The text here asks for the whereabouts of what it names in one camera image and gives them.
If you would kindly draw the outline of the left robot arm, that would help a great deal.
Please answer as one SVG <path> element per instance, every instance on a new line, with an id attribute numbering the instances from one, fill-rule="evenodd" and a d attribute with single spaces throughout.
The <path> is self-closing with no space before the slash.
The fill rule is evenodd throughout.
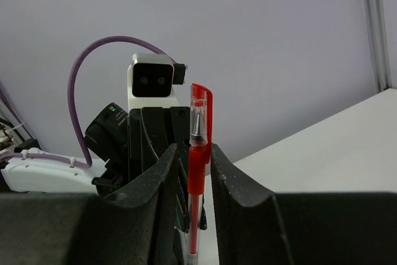
<path id="1" fill-rule="evenodd" d="M 97 194 L 116 191 L 152 167 L 177 144 L 177 178 L 187 188 L 188 107 L 144 107 L 126 112 L 108 104 L 86 129 L 84 141 L 97 155 L 92 166 L 40 149 L 35 139 L 1 156 L 5 191 Z"/>

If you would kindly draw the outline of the red pen cap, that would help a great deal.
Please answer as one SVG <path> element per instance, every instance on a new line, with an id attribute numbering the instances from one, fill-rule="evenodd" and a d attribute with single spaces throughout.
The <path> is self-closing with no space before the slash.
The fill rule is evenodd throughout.
<path id="1" fill-rule="evenodd" d="M 190 145 L 209 151 L 213 130 L 213 93 L 193 83 L 190 93 Z"/>

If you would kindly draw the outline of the red gel pen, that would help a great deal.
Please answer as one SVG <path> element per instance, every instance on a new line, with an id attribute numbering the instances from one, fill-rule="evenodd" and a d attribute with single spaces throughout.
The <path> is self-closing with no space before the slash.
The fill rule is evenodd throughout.
<path id="1" fill-rule="evenodd" d="M 187 264 L 198 264 L 202 197 L 205 185 L 207 164 L 207 140 L 203 135 L 190 136 L 188 194 L 189 194 L 189 232 L 187 236 Z"/>

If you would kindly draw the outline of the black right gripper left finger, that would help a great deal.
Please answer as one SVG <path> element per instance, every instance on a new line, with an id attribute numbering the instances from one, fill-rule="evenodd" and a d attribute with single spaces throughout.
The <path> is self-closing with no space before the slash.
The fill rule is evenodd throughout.
<path id="1" fill-rule="evenodd" d="M 1 195 L 2 264 L 175 264 L 177 146 L 100 198 Z"/>

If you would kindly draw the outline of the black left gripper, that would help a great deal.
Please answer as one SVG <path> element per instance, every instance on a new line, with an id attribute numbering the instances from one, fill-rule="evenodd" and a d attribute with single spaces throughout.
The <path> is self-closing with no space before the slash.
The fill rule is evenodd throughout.
<path id="1" fill-rule="evenodd" d="M 144 107 L 132 109 L 128 115 L 112 102 L 89 124 L 84 141 L 126 183 L 152 167 L 169 147 L 169 113 L 169 108 Z M 190 109 L 171 107 L 171 120 L 178 147 L 188 150 Z"/>

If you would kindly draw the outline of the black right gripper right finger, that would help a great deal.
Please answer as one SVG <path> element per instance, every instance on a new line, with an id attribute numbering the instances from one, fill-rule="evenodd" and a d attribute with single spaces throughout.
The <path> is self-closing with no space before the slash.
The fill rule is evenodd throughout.
<path id="1" fill-rule="evenodd" d="M 396 194 L 274 192 L 211 150 L 220 264 L 395 264 Z"/>

